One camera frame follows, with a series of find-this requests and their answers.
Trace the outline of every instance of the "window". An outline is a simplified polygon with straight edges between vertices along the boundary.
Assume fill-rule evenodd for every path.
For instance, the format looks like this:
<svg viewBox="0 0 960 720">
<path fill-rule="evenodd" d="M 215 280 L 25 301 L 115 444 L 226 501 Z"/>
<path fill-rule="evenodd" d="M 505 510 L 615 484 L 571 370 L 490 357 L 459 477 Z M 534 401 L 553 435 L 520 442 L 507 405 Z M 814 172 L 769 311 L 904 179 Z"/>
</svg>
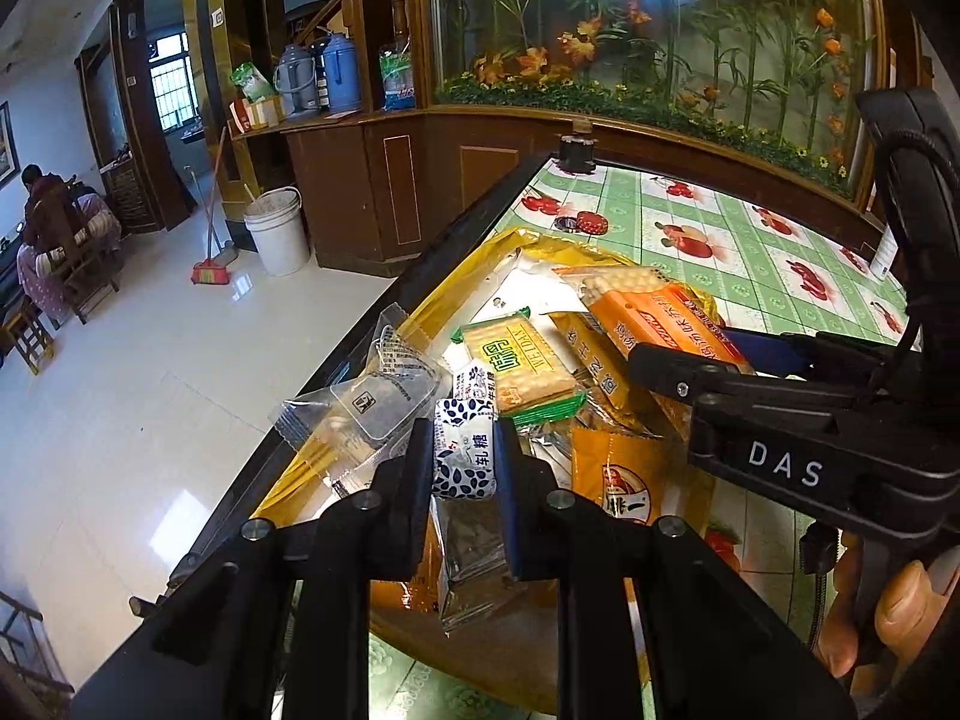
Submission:
<svg viewBox="0 0 960 720">
<path fill-rule="evenodd" d="M 164 132 L 182 127 L 197 114 L 188 51 L 185 32 L 150 43 L 150 76 Z"/>
</svg>

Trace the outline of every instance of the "shelf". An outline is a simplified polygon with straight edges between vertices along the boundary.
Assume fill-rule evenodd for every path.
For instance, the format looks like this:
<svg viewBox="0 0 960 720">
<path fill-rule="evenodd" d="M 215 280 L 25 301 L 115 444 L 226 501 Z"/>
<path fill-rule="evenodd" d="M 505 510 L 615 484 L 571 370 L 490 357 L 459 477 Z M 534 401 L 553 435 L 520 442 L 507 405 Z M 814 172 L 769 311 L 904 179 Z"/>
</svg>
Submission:
<svg viewBox="0 0 960 720">
<path fill-rule="evenodd" d="M 234 141 L 246 140 L 246 138 L 256 138 L 258 135 L 285 134 L 288 132 L 303 132 L 307 129 L 330 129 L 333 127 L 356 127 L 357 124 L 369 124 L 370 122 L 383 122 L 386 119 L 404 119 L 406 117 L 421 116 L 424 114 L 419 108 L 407 108 L 403 111 L 376 111 L 373 113 L 362 113 L 356 111 L 346 114 L 323 114 L 321 116 L 306 116 L 300 119 L 288 119 L 286 122 L 277 124 L 276 127 L 264 127 L 263 129 L 251 129 L 250 132 L 237 132 L 236 125 L 230 122 L 230 138 Z"/>
</svg>

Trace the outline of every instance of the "white bucket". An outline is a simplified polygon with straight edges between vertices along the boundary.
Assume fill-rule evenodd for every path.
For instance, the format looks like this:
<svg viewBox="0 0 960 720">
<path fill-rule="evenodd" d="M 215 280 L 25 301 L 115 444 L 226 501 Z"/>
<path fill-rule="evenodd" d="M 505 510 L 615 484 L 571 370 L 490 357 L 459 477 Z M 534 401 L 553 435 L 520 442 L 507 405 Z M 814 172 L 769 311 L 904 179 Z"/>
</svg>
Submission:
<svg viewBox="0 0 960 720">
<path fill-rule="evenodd" d="M 299 271 L 310 259 L 300 208 L 299 190 L 283 187 L 261 194 L 243 214 L 263 266 L 272 276 Z"/>
</svg>

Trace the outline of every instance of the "picture frame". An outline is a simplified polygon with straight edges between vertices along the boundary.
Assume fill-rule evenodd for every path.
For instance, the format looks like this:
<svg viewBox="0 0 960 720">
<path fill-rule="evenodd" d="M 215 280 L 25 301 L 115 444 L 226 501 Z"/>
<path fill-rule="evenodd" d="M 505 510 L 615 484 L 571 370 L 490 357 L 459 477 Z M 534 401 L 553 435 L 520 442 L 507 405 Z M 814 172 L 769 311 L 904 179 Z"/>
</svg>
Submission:
<svg viewBox="0 0 960 720">
<path fill-rule="evenodd" d="M 13 144 L 13 129 L 10 126 L 10 104 L 0 103 L 0 189 L 7 186 L 20 172 Z"/>
</svg>

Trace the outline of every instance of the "black hair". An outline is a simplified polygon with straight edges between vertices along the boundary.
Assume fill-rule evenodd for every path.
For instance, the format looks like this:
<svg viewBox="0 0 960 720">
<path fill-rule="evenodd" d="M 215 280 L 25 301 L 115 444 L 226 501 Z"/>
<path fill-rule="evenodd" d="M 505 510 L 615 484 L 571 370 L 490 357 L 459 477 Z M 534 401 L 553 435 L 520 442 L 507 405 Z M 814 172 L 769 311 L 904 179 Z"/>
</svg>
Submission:
<svg viewBox="0 0 960 720">
<path fill-rule="evenodd" d="M 40 170 L 38 165 L 27 165 L 24 167 L 23 172 L 20 174 L 20 178 L 23 181 L 23 185 L 30 189 L 30 185 L 37 180 L 37 178 L 42 177 L 43 170 Z"/>
</svg>

